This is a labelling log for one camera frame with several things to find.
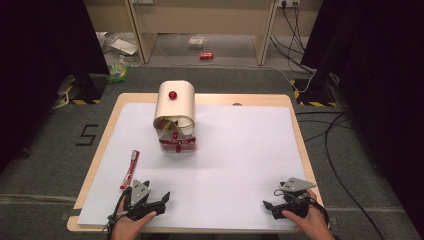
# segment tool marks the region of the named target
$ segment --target red knob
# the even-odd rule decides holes
[[[169,99],[175,100],[177,98],[177,93],[175,91],[170,91],[168,96],[169,96]]]

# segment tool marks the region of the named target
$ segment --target table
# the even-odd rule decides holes
[[[297,146],[299,149],[299,154],[302,161],[302,166],[305,172],[306,180],[316,183],[315,176],[309,161],[309,157],[303,142],[303,138],[299,129],[299,125],[294,114],[294,110],[290,101],[290,98],[286,95],[273,95],[273,94],[196,94],[196,104],[209,104],[209,105],[251,105],[251,106],[283,106],[289,107],[291,112],[293,130],[296,137]],[[86,179],[81,188],[80,194],[77,198],[77,201],[74,205],[74,211],[82,209],[84,202],[89,193],[90,187],[93,183],[94,177],[96,175],[97,169],[103,159],[104,152],[108,145],[108,141],[114,130],[114,126],[118,120],[122,107],[125,103],[156,103],[157,93],[124,93],[121,94],[116,102],[116,105],[112,111],[109,122],[105,128],[102,139],[100,140],[99,146],[97,148],[96,154],[93,158],[93,162],[90,166],[90,169],[87,173]],[[314,192],[317,194],[317,200],[322,204],[322,199],[319,193],[318,188],[314,188]],[[71,216],[68,220],[68,229],[74,232],[100,232],[104,226],[82,226],[78,225],[79,216]],[[145,229],[145,232],[186,232],[184,229]],[[193,230],[190,229],[190,233],[202,232],[201,229]],[[226,233],[239,233],[231,230],[226,230]]]

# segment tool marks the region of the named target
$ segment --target yellow black tape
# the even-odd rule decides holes
[[[72,91],[72,88],[74,86],[75,80],[72,81],[72,83],[69,85],[69,87],[66,89],[65,92],[67,92],[68,94],[70,94],[70,92]],[[60,104],[65,103],[66,99],[62,99],[60,101]],[[70,104],[76,104],[76,105],[86,105],[86,104],[99,104],[100,103],[100,99],[69,99],[69,103]]]
[[[293,94],[294,98],[296,99],[297,104],[303,105],[303,106],[313,106],[313,107],[336,107],[336,103],[331,100],[330,98],[328,100],[310,100],[310,96],[308,96],[308,93],[299,92],[299,90],[294,87],[296,80],[290,80],[290,83],[292,84],[293,88]]]

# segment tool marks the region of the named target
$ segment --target red can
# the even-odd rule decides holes
[[[213,52],[206,52],[200,54],[200,60],[203,59],[213,59]]]

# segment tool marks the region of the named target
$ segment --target metal bracket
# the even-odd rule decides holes
[[[316,184],[292,177],[281,186],[281,190],[286,192],[298,192],[313,187],[316,187]]]
[[[141,201],[145,196],[147,196],[150,193],[150,189],[148,186],[144,185],[143,183],[134,180],[133,181],[133,187],[131,190],[131,206],[134,206],[138,202]]]

